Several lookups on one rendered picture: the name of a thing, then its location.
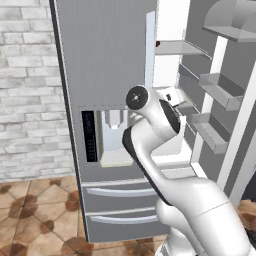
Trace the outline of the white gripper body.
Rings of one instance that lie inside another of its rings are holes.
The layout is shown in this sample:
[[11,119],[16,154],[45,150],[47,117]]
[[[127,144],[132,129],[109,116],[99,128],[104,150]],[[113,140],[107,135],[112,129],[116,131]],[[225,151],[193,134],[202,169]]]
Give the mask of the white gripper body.
[[180,88],[175,88],[171,96],[171,105],[173,107],[185,104],[188,101],[185,92]]

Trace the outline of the grey fridge shelf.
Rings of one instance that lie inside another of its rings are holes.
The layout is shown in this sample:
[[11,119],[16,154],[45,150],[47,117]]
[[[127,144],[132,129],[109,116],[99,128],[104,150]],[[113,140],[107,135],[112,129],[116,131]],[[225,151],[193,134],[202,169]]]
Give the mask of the grey fridge shelf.
[[208,59],[212,57],[207,51],[200,47],[186,41],[186,40],[174,40],[174,41],[160,41],[160,46],[155,48],[155,54],[159,56],[164,55],[201,55]]

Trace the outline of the open grey fridge door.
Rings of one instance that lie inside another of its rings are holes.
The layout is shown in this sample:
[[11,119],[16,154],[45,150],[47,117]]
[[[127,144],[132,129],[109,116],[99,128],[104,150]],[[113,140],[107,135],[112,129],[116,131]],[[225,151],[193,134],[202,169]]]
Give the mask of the open grey fridge door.
[[[196,173],[215,181],[234,205],[242,199],[256,167],[256,42],[235,42],[203,28],[209,9],[219,0],[191,0],[185,40],[208,52],[185,55],[179,85],[189,99],[185,140]],[[226,111],[199,86],[202,74],[221,73],[244,89],[238,110]],[[229,131],[224,154],[214,154],[191,124],[194,114],[210,113]]]

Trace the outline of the grey fridge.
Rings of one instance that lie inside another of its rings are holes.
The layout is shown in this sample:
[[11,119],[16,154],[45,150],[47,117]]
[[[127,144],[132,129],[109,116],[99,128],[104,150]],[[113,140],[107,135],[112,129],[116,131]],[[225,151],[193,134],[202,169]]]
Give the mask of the grey fridge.
[[[158,0],[157,12],[155,17],[155,41],[185,40],[190,1],[191,0]],[[171,97],[175,88],[182,89],[179,85],[179,65],[182,62],[183,56],[185,55],[159,56],[155,54],[153,84],[149,88],[160,92],[160,94],[164,97]],[[157,167],[169,179],[187,178],[193,176],[205,177],[198,175],[190,163],[192,149],[185,140],[185,126],[187,123],[187,117],[181,113],[181,110],[188,105],[189,99],[185,104],[176,107],[181,119],[181,128],[179,134],[156,148],[151,153],[151,157]],[[139,121],[140,117],[137,116],[135,112],[131,112],[135,116],[136,122]],[[83,192],[81,189],[82,181],[79,179],[77,174],[76,179],[78,184],[80,203],[82,207],[83,227],[87,240],[87,216],[98,214],[108,215],[114,212],[124,213],[140,210],[152,210],[155,209],[155,205],[159,199],[157,199],[153,207],[109,212],[86,212],[84,206]],[[252,183],[251,178],[250,182],[247,184],[242,198],[250,196],[254,192],[254,190],[255,185]]]

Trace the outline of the grey fridge door with dispenser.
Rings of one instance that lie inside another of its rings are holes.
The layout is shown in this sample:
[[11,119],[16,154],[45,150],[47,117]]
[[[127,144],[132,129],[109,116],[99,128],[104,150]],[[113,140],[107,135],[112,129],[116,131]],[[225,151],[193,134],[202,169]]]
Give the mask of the grey fridge door with dispenser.
[[135,179],[122,145],[136,122],[125,98],[145,85],[146,14],[158,0],[51,0],[76,174],[82,182]]

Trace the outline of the grey fridge drawer front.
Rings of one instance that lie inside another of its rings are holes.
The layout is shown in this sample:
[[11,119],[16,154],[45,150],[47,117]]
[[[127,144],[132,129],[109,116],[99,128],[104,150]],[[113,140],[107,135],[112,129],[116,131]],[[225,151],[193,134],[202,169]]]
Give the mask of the grey fridge drawer front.
[[[156,215],[155,209],[145,211],[133,211],[103,215],[90,215],[90,216],[106,216],[118,218],[133,218],[145,217]],[[90,243],[105,243],[124,240],[136,240],[141,238],[148,238],[153,236],[165,235],[169,232],[169,227],[162,224],[159,220],[152,223],[145,224],[105,224],[93,222],[90,216],[86,217],[87,236]]]
[[84,206],[86,212],[109,212],[137,208],[153,207],[159,198],[158,194],[144,197],[105,197],[88,194],[86,188],[102,188],[117,190],[149,189],[153,187],[145,179],[129,179],[105,182],[82,182]]

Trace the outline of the grey door bin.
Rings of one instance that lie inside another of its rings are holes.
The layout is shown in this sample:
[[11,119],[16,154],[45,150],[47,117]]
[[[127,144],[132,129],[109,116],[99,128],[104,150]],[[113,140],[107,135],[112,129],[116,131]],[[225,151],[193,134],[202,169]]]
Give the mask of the grey door bin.
[[191,124],[214,154],[225,153],[230,133],[212,114],[194,114],[191,117]]
[[219,0],[203,28],[235,42],[256,42],[256,0]]
[[244,89],[221,73],[202,74],[199,86],[216,100],[226,111],[238,110]]

